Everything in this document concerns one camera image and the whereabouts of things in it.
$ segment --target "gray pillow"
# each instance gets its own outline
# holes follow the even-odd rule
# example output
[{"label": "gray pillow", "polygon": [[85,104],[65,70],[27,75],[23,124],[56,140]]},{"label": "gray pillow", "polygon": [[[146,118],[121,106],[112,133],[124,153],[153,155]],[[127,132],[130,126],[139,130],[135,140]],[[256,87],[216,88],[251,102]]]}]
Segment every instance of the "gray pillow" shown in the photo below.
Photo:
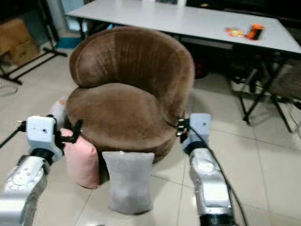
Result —
[{"label": "gray pillow", "polygon": [[110,209],[139,214],[152,209],[149,180],[154,153],[103,152],[110,175]]}]

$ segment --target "brown armchair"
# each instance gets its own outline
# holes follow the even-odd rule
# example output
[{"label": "brown armchair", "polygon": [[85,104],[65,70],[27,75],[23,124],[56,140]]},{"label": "brown armchair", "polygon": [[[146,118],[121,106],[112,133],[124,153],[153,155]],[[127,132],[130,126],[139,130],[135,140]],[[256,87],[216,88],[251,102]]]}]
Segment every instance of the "brown armchair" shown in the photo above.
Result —
[{"label": "brown armchair", "polygon": [[67,101],[72,125],[99,152],[153,152],[154,162],[173,146],[194,80],[186,48],[161,32],[134,27],[106,30],[72,53],[78,84]]}]

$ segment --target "black cable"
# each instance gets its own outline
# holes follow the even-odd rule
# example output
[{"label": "black cable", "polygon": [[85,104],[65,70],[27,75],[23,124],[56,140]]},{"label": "black cable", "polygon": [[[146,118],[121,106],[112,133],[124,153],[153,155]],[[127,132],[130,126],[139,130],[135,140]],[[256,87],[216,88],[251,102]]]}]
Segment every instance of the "black cable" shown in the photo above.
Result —
[{"label": "black cable", "polygon": [[26,130],[26,121],[23,121],[18,128],[12,132],[2,143],[0,143],[0,149],[11,139],[13,138],[19,131],[25,132]]},{"label": "black cable", "polygon": [[205,144],[206,148],[209,150],[210,154],[214,157],[214,159],[215,159],[215,161],[216,161],[218,167],[220,168],[220,171],[221,171],[222,175],[223,175],[224,178],[225,178],[225,181],[226,181],[227,186],[230,188],[230,191],[232,191],[232,193],[233,193],[233,195],[234,195],[234,197],[235,197],[235,199],[236,199],[236,201],[237,201],[237,203],[238,203],[240,212],[241,212],[242,217],[243,217],[244,224],[245,224],[245,226],[248,226],[249,224],[248,224],[247,219],[246,219],[245,211],[244,211],[244,209],[243,209],[243,207],[242,207],[242,205],[241,205],[241,203],[240,203],[240,201],[239,201],[239,199],[238,199],[238,197],[237,197],[237,195],[236,195],[236,192],[233,190],[230,181],[227,179],[226,174],[224,173],[224,170],[223,170],[222,166],[221,166],[220,163],[218,162],[218,160],[217,160],[217,158],[216,158],[216,156],[215,156],[213,150],[209,147],[209,145],[207,144],[207,142],[202,138],[201,135],[199,135],[199,134],[196,132],[196,130],[195,130],[192,126],[190,126],[190,129],[197,135],[198,138],[201,139],[201,141]]}]

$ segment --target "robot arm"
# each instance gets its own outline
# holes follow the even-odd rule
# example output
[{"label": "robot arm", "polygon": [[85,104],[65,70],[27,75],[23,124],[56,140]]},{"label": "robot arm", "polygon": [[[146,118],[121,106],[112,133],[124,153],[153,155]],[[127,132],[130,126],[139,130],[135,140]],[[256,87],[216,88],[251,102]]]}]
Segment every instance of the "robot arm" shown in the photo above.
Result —
[{"label": "robot arm", "polygon": [[62,142],[76,142],[82,121],[75,126],[72,137],[62,137],[52,117],[32,116],[23,125],[26,129],[21,131],[27,132],[30,155],[21,157],[7,178],[0,196],[0,226],[32,225],[50,166],[62,157]]},{"label": "robot arm", "polygon": [[182,146],[184,152],[190,156],[190,177],[195,186],[197,209],[200,223],[203,226],[232,226],[234,217],[225,178],[204,142],[194,131],[189,134],[183,129],[192,126],[196,132],[208,143],[209,114],[194,113],[190,116],[190,125],[184,120],[179,121],[182,132]]}]

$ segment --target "metal table frame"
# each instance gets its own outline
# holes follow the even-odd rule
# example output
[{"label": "metal table frame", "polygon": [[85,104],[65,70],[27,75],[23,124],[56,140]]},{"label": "metal table frame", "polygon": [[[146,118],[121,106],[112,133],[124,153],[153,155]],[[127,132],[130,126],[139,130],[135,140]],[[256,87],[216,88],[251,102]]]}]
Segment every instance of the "metal table frame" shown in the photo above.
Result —
[{"label": "metal table frame", "polygon": [[[285,65],[286,61],[287,61],[288,57],[281,57],[279,62],[277,63],[276,67],[272,67],[265,59],[258,59],[258,65],[262,68],[262,71],[267,75],[268,80],[265,82],[265,84],[262,86],[262,90],[261,92],[256,95],[255,100],[253,102],[253,104],[251,105],[251,107],[247,110],[246,109],[246,105],[243,101],[243,92],[245,87],[251,82],[251,80],[253,79],[255,72],[252,72],[249,77],[247,78],[245,84],[243,85],[242,89],[240,90],[239,94],[238,94],[238,98],[240,100],[242,109],[243,109],[243,120],[250,125],[250,115],[253,112],[253,110],[256,108],[256,106],[258,105],[258,103],[260,101],[262,101],[265,97],[265,94],[269,91],[271,85],[273,84],[274,80],[277,78],[277,76],[281,73],[281,69],[283,68],[283,66]],[[283,119],[285,126],[287,127],[287,130],[291,133],[292,130],[287,122],[287,119],[282,111],[282,109],[279,106],[279,103],[277,101],[277,98],[272,95],[271,100],[273,102],[273,104],[276,106],[281,118]]]},{"label": "metal table frame", "polygon": [[[41,18],[41,21],[43,23],[43,26],[45,28],[45,31],[46,31],[46,35],[50,41],[50,45],[51,45],[51,48],[43,48],[43,51],[44,53],[40,54],[38,57],[32,59],[31,61],[17,67],[16,69],[10,71],[10,72],[5,72],[3,70],[3,68],[1,67],[0,65],[0,71],[2,74],[0,74],[0,79],[4,79],[4,80],[7,80],[7,81],[11,81],[13,83],[16,83],[18,85],[22,85],[22,82],[19,80],[21,77],[23,77],[24,75],[26,75],[28,72],[32,71],[33,69],[39,67],[40,65],[46,63],[47,61],[57,57],[57,56],[62,56],[62,57],[67,57],[67,54],[66,53],[63,53],[63,52],[60,52],[60,51],[57,51],[55,49],[55,46],[53,44],[53,41],[52,41],[52,37],[51,37],[51,34],[49,32],[49,29],[48,29],[48,26],[51,28],[51,30],[53,30],[53,24],[52,24],[52,21],[51,21],[51,14],[50,14],[50,10],[49,10],[49,7],[48,7],[48,4],[45,0],[38,0],[37,1],[37,5],[36,5],[36,10]],[[17,75],[16,77],[14,78],[11,78],[11,75],[17,71],[19,71],[20,69],[22,69],[23,67],[25,67],[26,65],[30,64],[30,63],[33,63],[34,61],[36,61],[37,59],[39,58],[42,58],[44,57],[45,55],[48,55],[48,54],[51,54],[51,56],[45,60],[43,60],[42,62],[36,64],[35,66],[29,68],[28,70],[26,70],[25,72],[22,72],[21,74]]]}]

